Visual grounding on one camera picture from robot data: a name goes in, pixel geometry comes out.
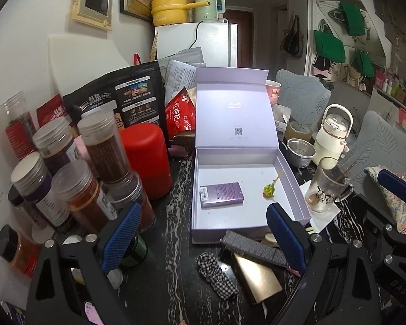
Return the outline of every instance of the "refrigerator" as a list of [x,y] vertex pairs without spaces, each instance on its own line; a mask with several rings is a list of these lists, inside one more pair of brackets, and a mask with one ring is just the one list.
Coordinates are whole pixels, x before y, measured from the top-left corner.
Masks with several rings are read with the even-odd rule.
[[207,67],[236,67],[238,25],[224,22],[182,23],[155,27],[158,59],[201,47]]

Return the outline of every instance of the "black cable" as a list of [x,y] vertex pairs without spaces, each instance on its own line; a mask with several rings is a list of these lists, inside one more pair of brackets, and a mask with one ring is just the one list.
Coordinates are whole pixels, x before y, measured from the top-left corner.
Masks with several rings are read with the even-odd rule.
[[193,47],[193,45],[197,42],[197,31],[199,30],[199,26],[200,23],[202,23],[203,21],[200,21],[196,27],[196,40],[194,40],[194,42],[191,44],[191,46],[188,49],[191,49]]

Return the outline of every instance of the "red snack bag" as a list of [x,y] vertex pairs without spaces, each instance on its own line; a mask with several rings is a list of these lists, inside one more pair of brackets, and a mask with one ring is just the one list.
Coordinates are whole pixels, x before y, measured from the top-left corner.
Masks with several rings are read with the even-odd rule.
[[168,136],[172,139],[182,131],[196,129],[196,109],[183,88],[166,106]]
[[38,107],[36,109],[36,115],[38,116],[39,127],[42,127],[44,124],[47,124],[53,119],[64,117],[70,128],[72,136],[74,138],[78,137],[77,128],[68,115],[65,105],[63,104],[63,100],[59,94],[47,101],[41,107]]

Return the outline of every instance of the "gray chair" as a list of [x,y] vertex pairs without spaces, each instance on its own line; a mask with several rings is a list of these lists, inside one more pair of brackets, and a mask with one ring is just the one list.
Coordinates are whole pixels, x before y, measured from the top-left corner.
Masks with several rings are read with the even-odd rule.
[[367,167],[386,166],[392,172],[406,172],[406,133],[387,124],[374,111],[367,111],[353,153],[348,153],[345,165],[349,167],[355,193],[364,194],[380,208],[390,213],[385,199],[370,176]]
[[315,132],[331,92],[317,78],[299,76],[288,70],[279,70],[276,80],[281,84],[278,104],[290,107],[291,118]]

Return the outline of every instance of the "metal bowl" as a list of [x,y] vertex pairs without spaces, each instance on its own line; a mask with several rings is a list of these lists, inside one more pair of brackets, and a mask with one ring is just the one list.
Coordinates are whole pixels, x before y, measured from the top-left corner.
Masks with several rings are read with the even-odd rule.
[[291,138],[287,141],[286,160],[297,168],[307,167],[316,155],[316,150],[307,141]]

